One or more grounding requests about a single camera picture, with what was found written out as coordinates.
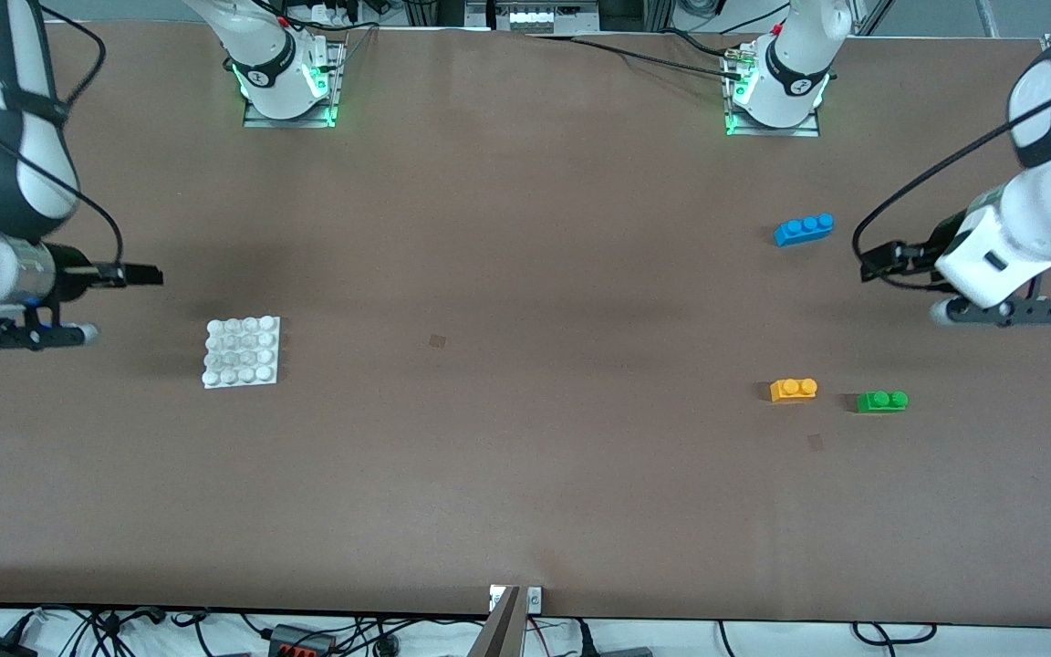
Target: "floor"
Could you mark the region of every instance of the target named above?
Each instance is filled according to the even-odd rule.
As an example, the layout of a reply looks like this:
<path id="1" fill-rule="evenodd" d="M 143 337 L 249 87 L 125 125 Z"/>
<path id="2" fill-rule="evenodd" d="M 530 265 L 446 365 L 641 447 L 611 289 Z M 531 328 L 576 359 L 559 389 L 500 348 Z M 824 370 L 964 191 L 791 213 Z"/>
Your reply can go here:
<path id="1" fill-rule="evenodd" d="M 0 609 L 0 636 L 24 615 L 20 609 Z M 339 628 L 351 624 L 345 617 L 250 615 L 257 628 L 288 623 L 304 629 Z M 580 654 L 578 627 L 570 619 L 539 619 L 552 657 L 573 652 Z M 24 644 L 43 657 L 59 654 L 80 620 L 70 612 L 47 612 L 46 619 L 34 619 L 24 634 Z M 750 623 L 724 624 L 733 654 L 737 657 L 765 654 L 804 654 L 806 657 L 885 657 L 885 648 L 865 645 L 854 638 L 850 625 L 840 623 Z M 712 620 L 589 620 L 596 649 L 601 654 L 614 650 L 651 649 L 656 657 L 726 657 L 718 624 Z M 892 639 L 919 636 L 925 628 L 885 625 Z M 476 624 L 438 625 L 419 623 L 397 633 L 399 654 L 405 657 L 437 657 L 467 654 L 480 629 Z M 202 624 L 205 643 L 217 656 L 250 654 L 266 656 L 267 643 L 243 623 L 238 615 L 211 615 Z M 870 628 L 862 629 L 868 639 Z M 338 633 L 346 637 L 348 633 Z M 132 648 L 135 657 L 174 654 L 201 657 L 192 628 L 178 628 L 170 622 L 151 625 L 138 620 L 125 625 L 121 638 Z M 86 656 L 94 648 L 88 636 L 80 646 Z M 897 656 L 1030 657 L 1051 654 L 1051 631 L 1042 629 L 942 627 L 933 639 L 918 645 L 897 646 Z M 357 653 L 366 657 L 365 652 Z M 526 639 L 524 657 L 543 657 L 542 644 L 534 634 Z"/>
<path id="2" fill-rule="evenodd" d="M 770 11 L 779 0 L 733 0 L 729 7 L 706 29 L 719 29 L 748 17 Z M 1051 29 L 1051 0 L 990 0 L 993 16 L 1002 37 L 1034 38 Z M 51 0 L 51 7 L 83 18 L 161 18 L 162 20 L 195 20 L 193 14 L 177 0 Z M 688 28 L 700 18 L 677 9 L 677 24 Z M 753 24 L 751 29 L 766 28 L 771 18 Z M 880 26 L 881 35 L 919 35 L 919 37 L 982 37 L 974 0 L 900 0 L 887 20 Z M 20 617 L 19 611 L 0 609 L 0 636 Z M 345 619 L 327 617 L 275 617 L 252 616 L 255 622 L 268 625 L 282 620 L 296 624 L 338 627 L 348 624 Z M 577 625 L 569 620 L 555 619 L 557 627 L 543 631 L 550 652 L 563 654 L 578 650 Z M 25 644 L 41 654 L 58 654 L 64 641 L 79 623 L 67 612 L 49 612 L 43 622 L 32 623 L 25 634 Z M 647 646 L 659 656 L 700 656 L 721 654 L 717 623 L 687 622 L 686 620 L 593 620 L 596 643 L 600 652 L 627 648 Z M 849 625 L 831 623 L 726 623 L 734 654 L 808 654 L 808 656 L 868 656 L 885 654 L 881 648 L 860 643 L 850 633 Z M 889 627 L 893 636 L 913 636 L 916 628 Z M 421 623 L 400 633 L 400 654 L 466 654 L 475 625 L 435 625 Z M 251 633 L 234 615 L 211 616 L 204 623 L 204 635 L 214 654 L 246 653 L 266 654 L 266 643 Z M 170 623 L 159 627 L 141 624 L 126 628 L 124 635 L 137 657 L 146 654 L 201 654 L 197 636 L 191 629 L 174 628 Z M 526 653 L 542 656 L 537 640 L 527 640 Z M 1034 656 L 1051 654 L 1051 631 L 1044 629 L 944 627 L 929 643 L 902 646 L 899 654 L 969 654 L 969 656 Z"/>

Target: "mounting plate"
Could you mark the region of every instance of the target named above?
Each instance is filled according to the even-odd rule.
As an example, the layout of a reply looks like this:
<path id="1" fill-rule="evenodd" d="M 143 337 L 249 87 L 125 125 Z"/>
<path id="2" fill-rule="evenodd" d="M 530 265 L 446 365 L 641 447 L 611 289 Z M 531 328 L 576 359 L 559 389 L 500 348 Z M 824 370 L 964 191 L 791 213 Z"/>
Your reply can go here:
<path id="1" fill-rule="evenodd" d="M 492 612 L 500 601 L 501 594 L 504 593 L 504 584 L 493 584 L 489 587 L 489 611 Z M 530 616 L 542 615 L 542 587 L 529 587 L 526 590 L 526 613 Z"/>

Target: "lego brick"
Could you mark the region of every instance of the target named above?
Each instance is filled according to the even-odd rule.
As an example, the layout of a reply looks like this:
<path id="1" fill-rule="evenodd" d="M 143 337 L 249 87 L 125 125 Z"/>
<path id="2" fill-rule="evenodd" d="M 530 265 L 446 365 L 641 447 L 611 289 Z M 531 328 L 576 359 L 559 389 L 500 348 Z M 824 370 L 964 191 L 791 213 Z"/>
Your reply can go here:
<path id="1" fill-rule="evenodd" d="M 772 232 L 772 240 L 777 242 L 777 246 L 800 245 L 802 242 L 821 240 L 829 235 L 832 229 L 833 217 L 828 212 L 822 212 L 818 217 L 785 221 Z"/>
<path id="2" fill-rule="evenodd" d="M 818 396 L 818 382 L 812 378 L 779 378 L 768 386 L 772 401 L 792 401 Z"/>
<path id="3" fill-rule="evenodd" d="M 279 316 L 213 320 L 207 325 L 205 389 L 266 386 L 279 382 Z"/>
<path id="4" fill-rule="evenodd" d="M 906 411 L 908 396 L 904 391 L 872 391 L 859 395 L 859 412 Z"/>

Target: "white lego baseplate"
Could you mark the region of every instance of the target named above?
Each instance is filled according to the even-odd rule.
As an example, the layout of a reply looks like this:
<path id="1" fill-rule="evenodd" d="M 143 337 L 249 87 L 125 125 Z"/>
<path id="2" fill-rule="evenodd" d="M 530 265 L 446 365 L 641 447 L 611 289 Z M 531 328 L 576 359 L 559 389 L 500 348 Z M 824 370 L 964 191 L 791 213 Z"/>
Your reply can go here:
<path id="1" fill-rule="evenodd" d="M 506 587 L 501 584 L 489 586 L 489 611 L 492 612 L 501 601 L 501 594 L 506 593 Z M 542 587 L 526 587 L 526 613 L 530 616 L 542 615 Z"/>
<path id="2" fill-rule="evenodd" d="M 205 340 L 205 389 L 266 386 L 279 382 L 279 316 L 213 320 Z"/>

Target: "metal frame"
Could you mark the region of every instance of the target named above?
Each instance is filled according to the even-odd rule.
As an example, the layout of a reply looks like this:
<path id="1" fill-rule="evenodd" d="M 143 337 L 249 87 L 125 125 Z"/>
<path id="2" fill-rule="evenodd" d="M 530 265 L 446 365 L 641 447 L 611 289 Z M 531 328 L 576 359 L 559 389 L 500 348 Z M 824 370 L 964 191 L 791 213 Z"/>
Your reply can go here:
<path id="1" fill-rule="evenodd" d="M 894 3 L 895 0 L 879 0 L 879 3 L 874 5 L 874 9 L 867 17 L 863 18 L 859 24 L 859 37 L 870 37 L 875 29 L 879 29 L 879 24 L 887 17 Z"/>
<path id="2" fill-rule="evenodd" d="M 521 657 L 526 636 L 526 590 L 506 587 L 468 657 Z"/>

